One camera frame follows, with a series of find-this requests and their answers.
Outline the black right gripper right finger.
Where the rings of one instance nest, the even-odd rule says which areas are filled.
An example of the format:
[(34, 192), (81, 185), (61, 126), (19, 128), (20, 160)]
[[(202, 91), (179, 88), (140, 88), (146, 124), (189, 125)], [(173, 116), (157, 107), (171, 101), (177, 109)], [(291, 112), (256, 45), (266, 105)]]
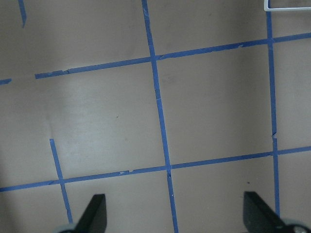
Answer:
[(254, 191), (243, 195), (243, 223), (249, 233), (281, 233), (286, 224)]

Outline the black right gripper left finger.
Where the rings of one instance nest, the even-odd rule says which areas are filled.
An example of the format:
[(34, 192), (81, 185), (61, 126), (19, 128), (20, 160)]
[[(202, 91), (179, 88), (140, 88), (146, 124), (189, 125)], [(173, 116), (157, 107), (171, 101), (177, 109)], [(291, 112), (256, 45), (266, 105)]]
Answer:
[(105, 194), (96, 194), (76, 224), (74, 233), (104, 233), (107, 227)]

